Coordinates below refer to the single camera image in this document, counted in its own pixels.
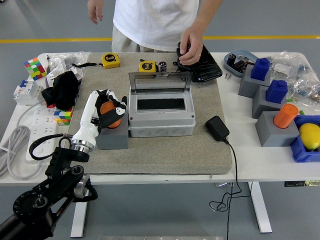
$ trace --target table leg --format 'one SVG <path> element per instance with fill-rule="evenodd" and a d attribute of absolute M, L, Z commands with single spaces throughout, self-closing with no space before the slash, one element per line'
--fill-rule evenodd
<path fill-rule="evenodd" d="M 88 202 L 75 204 L 74 217 L 71 229 L 71 238 L 82 238 L 85 227 L 86 211 Z"/>
<path fill-rule="evenodd" d="M 272 233 L 264 197 L 258 181 L 252 182 L 251 198 L 254 206 L 256 219 L 258 221 L 260 233 Z"/>

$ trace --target hand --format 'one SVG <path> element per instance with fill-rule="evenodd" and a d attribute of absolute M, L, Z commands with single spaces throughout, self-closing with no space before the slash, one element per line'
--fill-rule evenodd
<path fill-rule="evenodd" d="M 88 13 L 89 19 L 94 24 L 98 24 L 98 21 L 102 21 L 102 9 L 104 8 L 105 0 L 89 0 L 88 1 Z"/>
<path fill-rule="evenodd" d="M 188 43 L 191 44 L 191 47 L 186 53 Z M 197 63 L 200 60 L 203 45 L 203 31 L 196 24 L 188 27 L 181 35 L 180 63 L 187 66 Z"/>

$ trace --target white cable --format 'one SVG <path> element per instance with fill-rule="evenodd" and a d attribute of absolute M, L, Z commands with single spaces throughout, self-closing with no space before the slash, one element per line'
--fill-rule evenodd
<path fill-rule="evenodd" d="M 42 161 L 38 161 L 35 172 L 27 176 L 19 176 L 12 171 L 11 165 L 15 160 L 16 153 L 18 153 L 24 147 L 24 145 L 28 143 L 30 137 L 30 129 L 24 125 L 19 126 L 22 117 L 30 109 L 34 108 L 35 106 L 44 101 L 45 100 L 43 99 L 37 102 L 36 104 L 32 105 L 26 111 L 23 112 L 23 114 L 19 117 L 17 121 L 16 128 L 12 131 L 10 137 L 0 147 L 0 176 L 2 176 L 8 171 L 13 178 L 25 180 L 37 174 L 38 171 L 41 169 Z"/>

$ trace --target white robotic arm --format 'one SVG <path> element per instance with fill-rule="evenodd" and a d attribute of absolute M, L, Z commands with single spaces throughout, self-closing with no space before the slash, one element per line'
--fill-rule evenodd
<path fill-rule="evenodd" d="M 115 109 L 104 114 L 100 113 L 103 103 L 111 101 Z M 121 119 L 126 111 L 125 101 L 120 102 L 113 91 L 93 91 L 84 107 L 80 121 L 80 129 L 71 140 L 71 149 L 81 152 L 91 152 L 96 146 L 96 136 L 99 135 L 99 128 L 107 128 L 109 125 Z"/>

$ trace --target black wallet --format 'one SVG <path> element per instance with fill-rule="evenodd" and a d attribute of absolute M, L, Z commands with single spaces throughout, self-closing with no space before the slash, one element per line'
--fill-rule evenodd
<path fill-rule="evenodd" d="M 222 76 L 222 70 L 216 63 L 215 59 L 212 57 L 207 48 L 203 45 L 200 60 L 192 65 L 182 65 L 179 61 L 180 54 L 180 42 L 178 43 L 178 48 L 176 49 L 176 54 L 178 55 L 177 68 L 180 72 L 193 72 L 192 82 L 203 83 L 209 80 L 213 80 Z"/>

